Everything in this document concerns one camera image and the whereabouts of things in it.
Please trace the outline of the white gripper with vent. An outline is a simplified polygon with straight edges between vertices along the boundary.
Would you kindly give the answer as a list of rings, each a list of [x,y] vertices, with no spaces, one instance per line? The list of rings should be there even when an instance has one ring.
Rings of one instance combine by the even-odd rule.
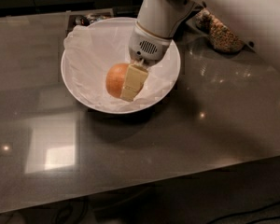
[[[170,39],[154,36],[136,23],[129,40],[129,54],[134,63],[153,66],[163,59],[170,44]],[[148,71],[144,67],[130,64],[125,75],[120,98],[132,102],[143,89],[147,77]]]

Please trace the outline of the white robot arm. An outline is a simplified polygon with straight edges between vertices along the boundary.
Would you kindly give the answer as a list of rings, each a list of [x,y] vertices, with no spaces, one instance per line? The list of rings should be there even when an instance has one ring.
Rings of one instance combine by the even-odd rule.
[[[205,7],[280,73],[280,0],[143,0],[129,41],[132,64],[120,96],[131,101],[162,60],[176,29],[196,6]]]

